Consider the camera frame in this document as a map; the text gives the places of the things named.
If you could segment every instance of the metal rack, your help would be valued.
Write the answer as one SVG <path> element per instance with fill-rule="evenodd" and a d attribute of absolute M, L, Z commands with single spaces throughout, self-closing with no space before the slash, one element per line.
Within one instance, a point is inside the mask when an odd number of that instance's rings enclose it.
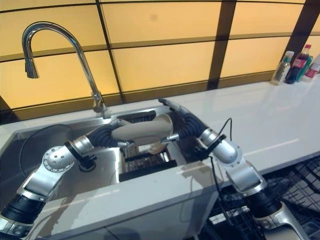
<path fill-rule="evenodd" d="M 320 156 L 263 177 L 270 189 L 292 211 L 310 239 L 320 240 Z M 228 227 L 240 233 L 244 240 L 265 240 L 263 232 L 253 221 L 250 210 L 232 186 L 223 188 L 221 192 L 223 206 L 233 225 Z M 228 224 L 218 202 L 214 205 L 209 219 L 213 229 Z"/>

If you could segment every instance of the black grid frame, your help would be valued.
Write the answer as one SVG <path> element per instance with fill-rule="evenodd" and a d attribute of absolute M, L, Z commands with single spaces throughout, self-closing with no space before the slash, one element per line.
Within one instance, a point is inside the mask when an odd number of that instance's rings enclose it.
<path fill-rule="evenodd" d="M 219 20 L 217 31 L 212 36 L 208 37 L 193 37 L 183 39 L 166 39 L 166 40 L 152 40 L 152 41 L 139 41 L 139 42 L 123 42 L 123 43 L 111 43 L 109 39 L 107 22 L 108 18 L 104 16 L 102 10 L 103 5 L 109 4 L 139 4 L 139 3 L 189 3 L 189 2 L 221 2 Z M 239 34 L 230 35 L 232 21 L 235 13 L 235 8 L 239 3 L 273 3 L 273 4 L 297 4 L 303 5 L 299 18 L 295 24 L 293 32 L 280 32 L 280 33 L 259 33 L 259 34 Z M 117 94 L 107 94 L 103 97 L 109 106 L 125 104 L 137 101 L 144 101 L 155 99 L 159 97 L 169 97 L 174 95 L 182 95 L 188 93 L 195 93 L 207 90 L 213 90 L 217 88 L 224 88 L 230 86 L 236 86 L 241 84 L 263 82 L 270 80 L 273 71 L 257 72 L 252 74 L 245 74 L 232 77 L 221 78 L 221 70 L 227 50 L 229 40 L 237 39 L 252 39 L 252 38 L 274 38 L 274 37 L 290 37 L 290 40 L 285 48 L 287 50 L 293 50 L 295 53 L 299 53 L 304 44 L 306 43 L 311 30 L 316 23 L 316 20 L 320 13 L 320 1 L 318 0 L 306 0 L 305 3 L 297 3 L 288 0 L 287 2 L 277 1 L 245 1 L 245 0 L 141 0 L 141 1 L 99 1 L 95 0 L 92 3 L 75 3 L 75 4 L 62 4 L 62 5 L 50 5 L 50 6 L 37 6 L 21 9 L 0 10 L 1 13 L 9 13 L 15 11 L 27 11 L 34 9 L 45 8 L 59 8 L 59 7 L 73 7 L 73 6 L 96 6 L 97 13 L 99 15 L 101 27 L 103 30 L 105 44 L 103 45 L 91 45 L 83 46 L 85 52 L 102 51 L 107 50 L 110 56 L 113 72 L 119 89 Z M 320 32 L 315 32 L 313 36 L 320 36 Z M 213 55 L 211 60 L 210 72 L 208 79 L 204 81 L 197 81 L 194 83 L 186 83 L 179 85 L 171 85 L 165 87 L 157 87 L 150 89 L 142 89 L 137 91 L 123 91 L 121 81 L 119 79 L 119 72 L 116 65 L 116 60 L 113 55 L 115 49 L 126 48 L 141 48 L 151 46 L 165 46 L 165 45 L 177 45 L 188 43 L 203 43 L 214 42 Z M 72 47 L 38 51 L 34 53 L 34 56 L 44 57 L 61 54 L 75 53 Z M 23 54 L 15 54 L 10 56 L 0 56 L 1 62 L 22 60 Z M 90 97 L 78 98 L 73 100 L 65 100 L 58 102 L 51 102 L 48 104 L 39 104 L 28 107 L 21 107 L 10 109 L 3 98 L 0 101 L 0 124 L 7 124 L 21 120 L 27 120 L 32 118 L 44 117 L 54 114 L 63 114 L 74 111 L 81 111 L 90 109 L 92 107 L 92 99 Z"/>

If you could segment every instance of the red bottle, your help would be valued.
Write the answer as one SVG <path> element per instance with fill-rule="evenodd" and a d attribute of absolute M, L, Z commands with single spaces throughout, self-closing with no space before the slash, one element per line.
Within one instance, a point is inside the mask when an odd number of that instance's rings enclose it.
<path fill-rule="evenodd" d="M 309 49 L 311 48 L 310 44 L 306 44 L 302 52 L 300 52 L 291 67 L 288 75 L 285 78 L 285 83 L 294 84 L 297 81 L 300 71 L 304 68 L 307 59 L 309 57 Z"/>

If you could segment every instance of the sink basin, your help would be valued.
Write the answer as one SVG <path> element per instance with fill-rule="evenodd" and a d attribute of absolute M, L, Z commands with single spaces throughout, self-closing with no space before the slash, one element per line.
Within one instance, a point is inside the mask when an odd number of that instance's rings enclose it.
<path fill-rule="evenodd" d="M 49 148 L 62 146 L 66 140 L 76 139 L 116 118 L 135 123 L 150 121 L 161 114 L 170 114 L 174 130 L 177 130 L 177 126 L 181 126 L 182 120 L 180 117 L 172 113 L 167 106 L 161 105 L 148 109 L 120 112 L 109 119 L 91 118 L 81 121 L 60 122 L 59 125 L 46 129 L 43 129 L 46 126 L 41 126 L 16 131 L 0 151 L 0 209 L 15 194 L 25 179 L 19 167 L 20 152 L 23 146 L 21 167 L 29 175 L 40 165 L 43 154 Z M 63 176 L 51 200 L 74 196 L 197 161 L 198 159 L 190 153 L 190 146 L 195 147 L 197 144 L 198 142 L 194 138 L 180 141 L 179 144 L 170 143 L 160 154 L 136 157 L 135 161 L 128 161 L 124 151 L 120 151 L 117 147 L 95 148 L 90 152 L 91 155 L 96 156 L 95 169 L 90 172 L 83 172 L 76 162 Z"/>

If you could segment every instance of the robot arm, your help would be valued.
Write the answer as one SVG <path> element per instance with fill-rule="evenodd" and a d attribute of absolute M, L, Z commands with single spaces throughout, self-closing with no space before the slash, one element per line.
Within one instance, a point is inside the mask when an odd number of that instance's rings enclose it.
<path fill-rule="evenodd" d="M 26 237 L 63 175 L 74 163 L 78 160 L 83 171 L 95 167 L 95 158 L 85 156 L 93 148 L 128 146 L 129 141 L 117 141 L 111 136 L 114 129 L 126 124 L 126 121 L 117 119 L 74 141 L 67 141 L 64 146 L 47 150 L 40 167 L 27 177 L 1 211 L 0 240 Z"/>
<path fill-rule="evenodd" d="M 186 108 L 167 99 L 162 98 L 159 101 L 185 118 L 185 126 L 177 133 L 163 139 L 163 143 L 178 141 L 186 137 L 199 138 L 207 147 L 200 153 L 202 158 L 205 159 L 210 153 L 213 153 L 226 171 L 235 190 L 244 198 L 258 225 L 265 230 L 288 225 L 300 240 L 309 239 L 287 206 L 269 191 L 263 176 L 243 158 L 239 146 L 227 140 L 225 135 L 219 135 L 205 125 Z"/>

